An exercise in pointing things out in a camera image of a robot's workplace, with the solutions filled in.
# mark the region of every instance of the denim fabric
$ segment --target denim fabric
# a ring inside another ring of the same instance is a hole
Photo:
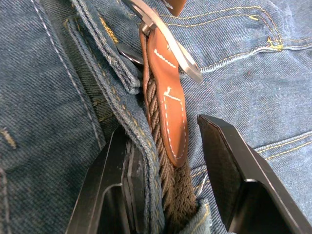
[[[105,45],[95,38],[98,51],[103,56],[106,46],[115,49],[106,27],[120,42],[140,52],[135,24],[140,20],[120,1],[73,2],[88,30],[96,28],[105,37]],[[307,2],[303,7],[300,2],[276,0],[249,3],[188,0],[182,14],[173,17],[160,2],[146,2],[158,10],[175,38],[194,57],[204,76],[204,81],[196,84],[181,74],[181,82],[190,131],[189,158],[193,184],[197,199],[208,199],[212,218],[210,231],[224,233],[225,228],[205,172],[197,114],[228,121],[238,128],[253,148],[262,146],[258,151],[264,157],[265,152],[270,153],[268,162],[311,221],[312,194],[307,193],[312,188],[308,181],[312,176],[311,145],[301,140],[292,141],[301,139],[302,134],[312,130],[312,82],[309,79],[312,74],[312,31],[309,24],[312,17],[308,10],[312,3]],[[89,10],[93,12],[92,26],[86,22],[84,15],[88,12],[84,12],[85,8],[92,9]],[[105,20],[104,26],[101,26],[99,17]],[[117,76],[121,81],[125,79],[119,74]],[[280,141],[290,143],[283,145]],[[262,151],[273,147],[271,144],[274,142],[282,145],[277,153],[271,149]],[[198,216],[192,220],[209,227],[209,216],[204,222],[200,221]]]
[[[0,22],[0,233],[63,233],[103,133],[41,6]]]
[[[148,233],[160,233],[164,216],[159,165],[136,95],[141,80],[115,47],[117,39],[141,51],[140,20],[120,0],[72,2],[78,13],[67,28],[116,118],[142,151],[145,226]],[[146,2],[157,9],[204,76],[201,84],[180,76],[199,205],[181,233],[225,233],[204,165],[197,114],[236,126],[312,223],[312,2],[188,0],[179,17],[171,16],[160,1]],[[0,4],[5,22],[0,27],[0,51],[6,55],[0,59],[5,81],[0,87],[0,127],[6,127],[17,145],[14,150],[6,132],[1,132],[0,146],[5,150],[0,153],[4,210],[0,227],[8,233],[63,232],[83,173],[99,151],[97,138],[103,145],[103,136],[55,36],[57,30],[55,34],[50,28],[40,6],[32,0]]]

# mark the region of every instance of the white stitching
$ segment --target white stitching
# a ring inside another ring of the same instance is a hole
[[[54,44],[54,41],[53,41],[53,39],[52,39],[52,36],[51,36],[51,34],[49,33],[48,28],[47,28],[47,26],[45,25],[45,23],[44,23],[44,21],[43,21],[41,15],[40,15],[40,13],[39,13],[39,10],[36,8],[36,5],[35,5],[34,1],[33,1],[33,0],[30,0],[30,1],[33,3],[34,8],[35,8],[35,10],[36,10],[36,12],[37,12],[37,14],[38,14],[38,16],[39,16],[39,18],[40,18],[42,24],[43,24],[43,27],[44,27],[46,33],[48,34],[48,36],[49,36],[49,38],[50,38],[50,41],[51,41],[51,43],[52,43],[52,45],[53,45],[54,50],[56,51],[56,53],[57,53],[57,55],[58,55],[60,61],[62,62],[64,68],[66,69],[66,72],[67,72],[67,74],[68,74],[70,80],[72,81],[74,87],[76,88],[76,90],[77,90],[77,92],[78,92],[78,94],[79,94],[79,96],[80,96],[80,99],[81,99],[81,101],[82,101],[82,103],[83,103],[83,106],[84,106],[84,108],[85,108],[86,111],[87,111],[87,115],[88,115],[89,119],[91,120],[91,124],[92,124],[92,127],[93,127],[93,131],[94,131],[94,133],[95,133],[95,135],[96,135],[96,139],[97,139],[98,146],[99,146],[100,149],[102,149],[101,142],[100,142],[100,140],[99,140],[99,138],[98,138],[98,133],[97,133],[97,130],[96,130],[96,126],[95,126],[94,121],[93,121],[93,119],[92,119],[92,116],[91,116],[91,114],[90,114],[90,112],[89,112],[89,110],[88,110],[87,104],[86,104],[86,102],[85,102],[85,100],[84,100],[84,98],[83,98],[83,96],[82,96],[80,90],[78,89],[77,84],[75,83],[75,81],[74,81],[74,79],[73,79],[71,73],[69,72],[66,63],[64,62],[63,58],[62,58],[61,55],[59,54],[59,51],[58,51],[58,49],[56,48],[56,46],[55,46],[55,44]]]
[[[5,222],[7,224],[8,234],[11,234],[11,227],[10,227],[10,210],[9,210],[9,200],[8,200],[8,191],[7,191],[7,179],[4,170],[0,167],[0,175],[2,175],[2,182],[3,182],[3,202],[4,202],[4,209],[5,209]]]
[[[165,116],[166,116],[166,128],[167,128],[167,132],[168,132],[168,138],[169,138],[169,144],[170,144],[171,152],[173,153],[173,155],[174,155],[175,158],[180,159],[180,158],[182,158],[183,155],[184,155],[185,145],[186,145],[186,131],[185,131],[185,121],[184,121],[184,114],[183,114],[183,105],[182,105],[182,101],[181,101],[180,99],[169,95],[170,90],[171,90],[171,87],[168,87],[168,88],[167,88],[167,91],[164,92],[164,106],[165,106]],[[177,101],[179,101],[180,104],[181,104],[182,119],[183,119],[183,128],[184,128],[184,145],[183,145],[183,151],[182,151],[181,157],[176,157],[175,153],[174,153],[173,150],[172,150],[171,139],[170,139],[170,131],[169,131],[169,128],[168,128],[168,115],[167,115],[167,105],[165,104],[165,101],[166,101],[165,96],[170,97],[170,98],[172,98],[173,100],[177,100]]]
[[[164,60],[167,64],[169,64],[171,67],[176,68],[176,66],[174,66],[172,63],[170,63],[167,59],[164,58],[163,55],[159,54],[157,49],[154,50],[154,53],[160,57],[162,60]]]

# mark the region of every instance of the blue denim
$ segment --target blue denim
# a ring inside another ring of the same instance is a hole
[[[77,15],[66,27],[116,118],[142,151],[144,223],[147,233],[161,233],[157,152],[136,96],[141,80],[105,29],[141,52],[140,20],[120,0],[72,2]],[[312,223],[312,2],[188,0],[179,17],[171,16],[161,1],[146,2],[157,9],[204,77],[197,84],[180,75],[199,205],[181,233],[226,232],[209,185],[198,114],[236,126]],[[33,0],[0,4],[0,228],[8,233],[64,232],[83,174],[104,137],[40,5]]]

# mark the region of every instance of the silver buckle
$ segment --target silver buckle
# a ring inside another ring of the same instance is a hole
[[[142,0],[122,1],[145,23],[145,25],[142,27],[142,30],[146,35],[148,35],[151,30],[156,28],[160,30],[182,70],[194,81],[200,83],[203,80],[203,76],[194,59],[187,52],[187,50],[175,40],[170,30],[158,16],[158,14]]]

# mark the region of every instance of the jeans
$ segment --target jeans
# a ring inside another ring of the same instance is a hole
[[[140,98],[142,81],[115,46],[141,52],[140,20],[120,0],[72,0],[63,26],[43,2],[0,2],[0,231],[65,231],[86,169],[105,144],[83,88],[85,71],[76,68],[85,66],[108,112],[143,154],[144,224],[147,233],[160,233],[159,164]],[[205,169],[198,114],[234,125],[312,223],[312,2],[188,0],[179,17],[160,1],[146,2],[204,77],[197,84],[180,74],[199,206],[181,233],[225,233]],[[70,38],[63,39],[60,28]],[[67,40],[76,52],[66,49]],[[80,59],[83,65],[75,65]]]

